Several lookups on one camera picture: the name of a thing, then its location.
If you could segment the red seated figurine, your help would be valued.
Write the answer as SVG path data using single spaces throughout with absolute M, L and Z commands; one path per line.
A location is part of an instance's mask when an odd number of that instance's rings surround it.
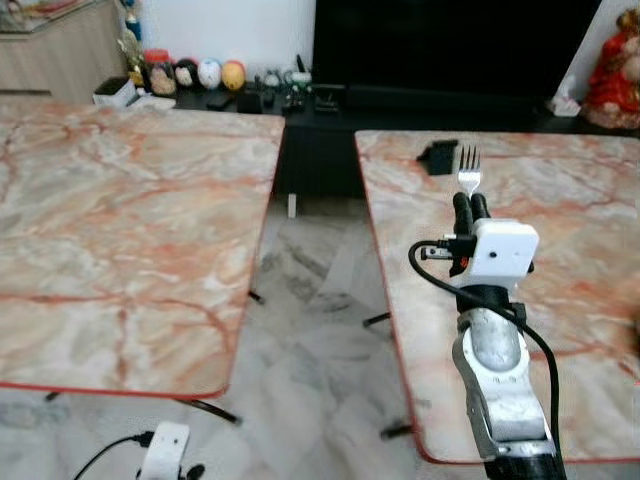
M 607 129 L 640 127 L 639 14 L 631 8 L 618 15 L 618 32 L 604 42 L 581 116 Z

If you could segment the small black object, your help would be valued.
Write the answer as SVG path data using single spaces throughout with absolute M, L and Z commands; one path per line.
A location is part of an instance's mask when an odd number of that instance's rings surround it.
M 433 141 L 416 157 L 416 163 L 424 169 L 429 177 L 452 175 L 454 168 L 456 168 L 458 147 L 460 147 L 458 140 Z

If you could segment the light wooden cabinet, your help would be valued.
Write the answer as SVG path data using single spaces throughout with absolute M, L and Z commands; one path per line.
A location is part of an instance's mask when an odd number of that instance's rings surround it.
M 118 0 L 84 0 L 31 31 L 0 29 L 0 101 L 91 104 L 125 74 L 122 31 Z

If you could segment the white tissue pack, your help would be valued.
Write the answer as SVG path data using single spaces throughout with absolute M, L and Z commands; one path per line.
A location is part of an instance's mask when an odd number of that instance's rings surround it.
M 572 87 L 575 87 L 576 76 L 566 76 L 559 83 L 556 95 L 547 102 L 549 113 L 562 118 L 572 118 L 581 113 L 580 102 L 571 95 Z

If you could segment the blue bottle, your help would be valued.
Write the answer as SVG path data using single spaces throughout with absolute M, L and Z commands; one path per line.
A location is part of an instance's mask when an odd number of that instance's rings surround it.
M 132 8 L 123 10 L 125 38 L 134 44 L 141 44 L 141 24 Z

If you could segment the small dark toy figures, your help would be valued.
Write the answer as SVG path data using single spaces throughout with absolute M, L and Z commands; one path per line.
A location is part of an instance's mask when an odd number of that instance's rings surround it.
M 300 113 L 311 91 L 311 79 L 305 70 L 269 69 L 253 78 L 251 92 L 259 96 L 259 106 L 264 111 L 280 109 L 284 114 Z

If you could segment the yellow decorative egg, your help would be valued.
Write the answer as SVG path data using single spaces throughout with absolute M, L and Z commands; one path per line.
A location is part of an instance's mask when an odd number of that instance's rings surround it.
M 228 60 L 221 64 L 221 86 L 230 92 L 241 91 L 246 83 L 246 68 L 242 61 Z

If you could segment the red lidded jar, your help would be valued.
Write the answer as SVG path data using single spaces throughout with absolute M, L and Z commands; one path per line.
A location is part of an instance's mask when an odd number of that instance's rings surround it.
M 143 64 L 146 67 L 147 91 L 155 96 L 172 99 L 178 91 L 178 83 L 169 51 L 160 47 L 143 50 Z

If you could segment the silver metal fork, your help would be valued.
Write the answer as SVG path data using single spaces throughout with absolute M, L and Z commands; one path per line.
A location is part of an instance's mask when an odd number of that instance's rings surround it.
M 462 147 L 457 163 L 457 180 L 462 192 L 468 197 L 475 195 L 483 180 L 483 169 L 480 166 L 480 157 L 474 146 Z

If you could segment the gold trophy ornament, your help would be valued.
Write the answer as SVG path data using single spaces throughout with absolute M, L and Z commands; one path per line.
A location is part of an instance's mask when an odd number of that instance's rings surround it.
M 118 44 L 125 58 L 128 77 L 132 79 L 134 86 L 145 87 L 145 56 L 142 54 L 140 41 L 131 31 L 124 31 L 122 37 L 118 40 Z

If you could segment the black television screen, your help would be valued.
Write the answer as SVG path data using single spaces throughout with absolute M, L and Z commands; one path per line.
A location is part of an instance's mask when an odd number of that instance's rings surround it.
M 323 84 L 545 97 L 602 0 L 316 0 Z

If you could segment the dark decorative egg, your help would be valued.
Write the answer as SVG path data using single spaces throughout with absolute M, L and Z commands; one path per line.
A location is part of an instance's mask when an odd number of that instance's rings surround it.
M 174 63 L 174 78 L 183 90 L 200 87 L 198 82 L 198 63 L 193 58 L 183 58 Z

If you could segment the white decorative egg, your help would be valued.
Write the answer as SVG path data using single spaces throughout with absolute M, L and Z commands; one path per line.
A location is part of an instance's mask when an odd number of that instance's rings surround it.
M 205 90 L 219 90 L 221 86 L 221 63 L 216 59 L 204 59 L 197 65 L 198 83 Z

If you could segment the small white box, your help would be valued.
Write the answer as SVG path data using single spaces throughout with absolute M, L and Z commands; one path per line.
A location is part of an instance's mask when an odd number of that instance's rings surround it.
M 92 92 L 92 104 L 100 108 L 128 108 L 140 97 L 131 77 L 115 76 L 105 79 Z

